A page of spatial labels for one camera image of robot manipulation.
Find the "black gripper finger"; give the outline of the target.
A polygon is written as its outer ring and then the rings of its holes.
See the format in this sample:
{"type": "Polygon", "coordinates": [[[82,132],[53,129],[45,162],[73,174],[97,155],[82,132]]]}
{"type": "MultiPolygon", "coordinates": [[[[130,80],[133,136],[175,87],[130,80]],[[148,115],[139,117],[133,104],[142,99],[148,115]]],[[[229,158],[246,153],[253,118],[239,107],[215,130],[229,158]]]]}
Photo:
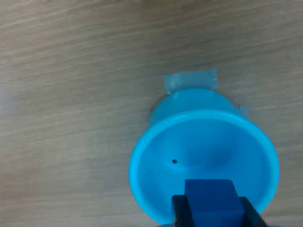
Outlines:
{"type": "Polygon", "coordinates": [[[240,197],[240,201],[244,208],[243,227],[267,227],[267,223],[246,197],[240,197]]]}
{"type": "Polygon", "coordinates": [[[192,196],[173,195],[172,208],[175,214],[176,227],[195,227],[193,212],[196,210],[196,201],[192,196]]]}

